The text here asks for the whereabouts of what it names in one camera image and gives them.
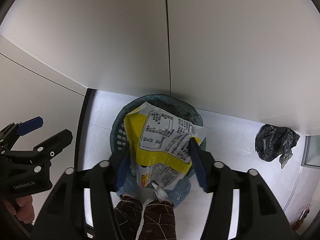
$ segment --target white cabinet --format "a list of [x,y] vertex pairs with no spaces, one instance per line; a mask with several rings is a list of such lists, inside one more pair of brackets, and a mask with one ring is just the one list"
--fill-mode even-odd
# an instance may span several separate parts
[[[55,184],[68,167],[74,166],[76,132],[84,96],[49,81],[0,55],[0,129],[11,122],[41,116],[42,128],[20,137],[12,150],[32,150],[34,146],[63,129],[73,134],[71,145],[52,159],[51,182]],[[38,214],[45,196],[36,195]]]
[[16,44],[12,43],[0,34],[0,53],[2,55],[39,74],[40,76],[43,76],[83,96],[85,95],[87,91],[86,87],[55,71],[53,68],[47,66],[36,57],[29,54],[31,53],[30,51],[29,53],[26,51],[26,48],[24,48],[24,50],[19,48]]
[[170,92],[165,0],[16,0],[0,33],[85,87]]
[[320,15],[311,0],[168,0],[172,95],[320,134]]

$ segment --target white floor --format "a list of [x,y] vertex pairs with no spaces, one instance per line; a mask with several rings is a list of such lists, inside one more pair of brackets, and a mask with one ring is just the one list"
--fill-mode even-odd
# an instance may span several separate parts
[[[112,124],[123,106],[136,97],[97,91],[93,102],[86,138],[83,168],[92,168],[111,155],[109,136]],[[320,180],[320,170],[301,167],[305,135],[300,134],[293,157],[284,169],[278,159],[262,161],[255,152],[255,137],[263,123],[244,120],[205,110],[198,110],[204,126],[209,129],[207,151],[216,160],[224,162],[231,169],[247,171],[255,168],[273,191],[285,211],[290,223],[295,222],[301,211],[311,202]],[[192,188],[188,197],[175,209],[177,239],[200,239],[211,203],[211,195],[202,192],[196,177],[192,177]],[[86,219],[92,225],[90,197],[85,194]],[[118,198],[113,195],[116,205]],[[236,234],[237,203],[234,202],[233,219],[229,239]]]

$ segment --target blue gripper pad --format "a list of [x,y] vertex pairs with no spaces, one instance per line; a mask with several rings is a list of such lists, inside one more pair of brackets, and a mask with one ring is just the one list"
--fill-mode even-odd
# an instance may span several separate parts
[[130,152],[129,150],[124,155],[121,164],[119,165],[117,171],[117,181],[116,181],[116,190],[119,190],[124,185],[124,181],[127,177],[127,174],[130,170]]
[[192,166],[196,172],[199,186],[204,190],[204,192],[207,192],[207,172],[200,159],[200,151],[201,149],[199,148],[196,140],[191,138],[189,141],[189,155],[192,161]]
[[18,125],[16,134],[20,136],[24,136],[27,133],[30,133],[34,130],[37,130],[43,126],[43,119],[38,116],[36,118],[30,119],[29,121],[23,122]]

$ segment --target blue denim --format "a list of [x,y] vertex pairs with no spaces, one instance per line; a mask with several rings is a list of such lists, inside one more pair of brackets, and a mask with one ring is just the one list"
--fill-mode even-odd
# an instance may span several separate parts
[[[134,198],[139,199],[138,188],[139,186],[137,184],[136,177],[129,172],[125,179],[124,185],[117,191],[117,195],[121,196],[123,194],[129,194]],[[179,180],[173,190],[165,189],[168,199],[170,199],[173,203],[173,208],[176,208],[186,198],[190,192],[190,189],[191,183],[187,177]]]

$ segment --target snack wrapper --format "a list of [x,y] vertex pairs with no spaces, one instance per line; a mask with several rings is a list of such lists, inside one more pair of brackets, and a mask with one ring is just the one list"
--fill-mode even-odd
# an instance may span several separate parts
[[137,164],[138,185],[156,182],[171,190],[192,166],[190,138],[200,144],[207,131],[148,102],[126,115],[124,127]]

